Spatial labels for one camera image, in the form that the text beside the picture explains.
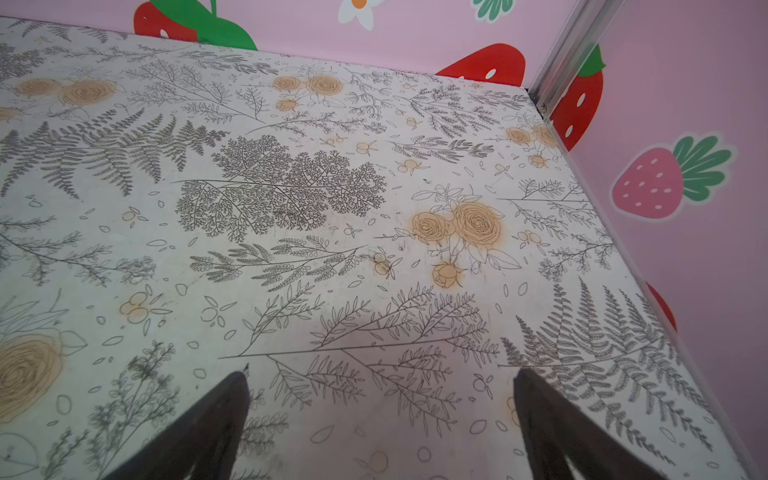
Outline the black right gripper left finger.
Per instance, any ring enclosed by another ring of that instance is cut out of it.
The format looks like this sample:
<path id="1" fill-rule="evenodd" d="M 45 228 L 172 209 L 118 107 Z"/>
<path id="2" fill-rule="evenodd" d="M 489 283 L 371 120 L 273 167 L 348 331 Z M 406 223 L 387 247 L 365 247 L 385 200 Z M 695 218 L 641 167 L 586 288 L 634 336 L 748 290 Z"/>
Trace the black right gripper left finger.
<path id="1" fill-rule="evenodd" d="M 228 479 L 249 411 L 245 375 L 229 374 L 109 479 Z"/>

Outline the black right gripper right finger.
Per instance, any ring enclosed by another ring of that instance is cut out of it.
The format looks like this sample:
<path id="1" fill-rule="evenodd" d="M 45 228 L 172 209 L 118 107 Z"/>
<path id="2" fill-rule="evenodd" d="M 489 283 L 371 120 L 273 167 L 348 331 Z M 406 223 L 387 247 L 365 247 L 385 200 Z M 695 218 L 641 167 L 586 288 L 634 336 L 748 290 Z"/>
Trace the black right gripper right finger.
<path id="1" fill-rule="evenodd" d="M 660 479 L 646 464 L 590 420 L 543 377 L 522 369 L 514 402 L 532 476 L 571 479 Z"/>

